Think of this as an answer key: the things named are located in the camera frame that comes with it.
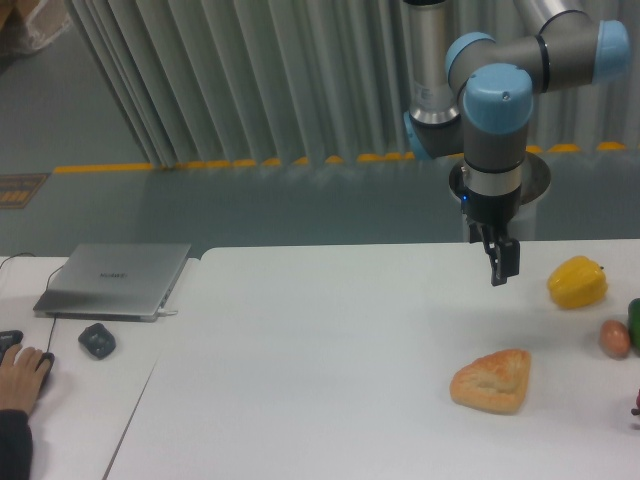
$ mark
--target laptop logo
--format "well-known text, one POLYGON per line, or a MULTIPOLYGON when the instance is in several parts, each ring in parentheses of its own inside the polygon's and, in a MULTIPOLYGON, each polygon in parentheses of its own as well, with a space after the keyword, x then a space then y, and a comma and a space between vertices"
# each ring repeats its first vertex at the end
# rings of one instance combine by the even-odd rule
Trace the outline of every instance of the laptop logo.
POLYGON ((127 278, 126 273, 101 273, 100 278, 127 278))

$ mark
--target hand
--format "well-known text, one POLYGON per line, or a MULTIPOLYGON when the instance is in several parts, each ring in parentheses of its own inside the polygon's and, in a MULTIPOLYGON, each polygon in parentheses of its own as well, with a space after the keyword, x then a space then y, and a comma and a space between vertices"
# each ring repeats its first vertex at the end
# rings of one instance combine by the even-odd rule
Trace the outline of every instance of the hand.
POLYGON ((0 410, 22 410, 31 415, 40 385, 51 362, 45 360, 36 370, 42 350, 25 348, 16 361, 22 345, 13 345, 0 365, 0 410))

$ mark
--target flatbread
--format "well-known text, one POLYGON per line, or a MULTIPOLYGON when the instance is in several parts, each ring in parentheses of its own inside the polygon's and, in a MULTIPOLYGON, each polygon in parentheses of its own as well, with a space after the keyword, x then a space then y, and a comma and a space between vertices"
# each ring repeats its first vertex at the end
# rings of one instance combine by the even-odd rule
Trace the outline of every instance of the flatbread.
POLYGON ((515 413, 529 385, 531 354, 526 350, 501 350, 479 358, 451 380, 451 399, 466 407, 491 413, 515 413))

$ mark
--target gray floor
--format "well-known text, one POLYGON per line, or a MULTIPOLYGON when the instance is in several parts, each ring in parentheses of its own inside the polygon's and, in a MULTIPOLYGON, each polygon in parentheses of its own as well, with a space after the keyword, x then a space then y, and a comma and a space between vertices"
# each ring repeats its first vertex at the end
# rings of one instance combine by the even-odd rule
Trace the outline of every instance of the gray floor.
MULTIPOLYGON (((0 65, 0 173, 138 163, 141 152, 78 35, 0 65)), ((541 155, 553 182, 540 240, 640 238, 640 152, 541 155)), ((0 255, 66 256, 81 242, 212 247, 451 242, 452 161, 52 175, 0 210, 0 255)))

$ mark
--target laptop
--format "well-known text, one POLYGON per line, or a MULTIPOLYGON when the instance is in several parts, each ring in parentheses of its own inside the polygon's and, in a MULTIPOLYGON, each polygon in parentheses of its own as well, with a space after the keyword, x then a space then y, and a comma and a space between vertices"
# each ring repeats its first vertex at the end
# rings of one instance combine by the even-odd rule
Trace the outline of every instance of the laptop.
POLYGON ((188 244, 81 244, 33 307, 38 316, 154 321, 188 244))

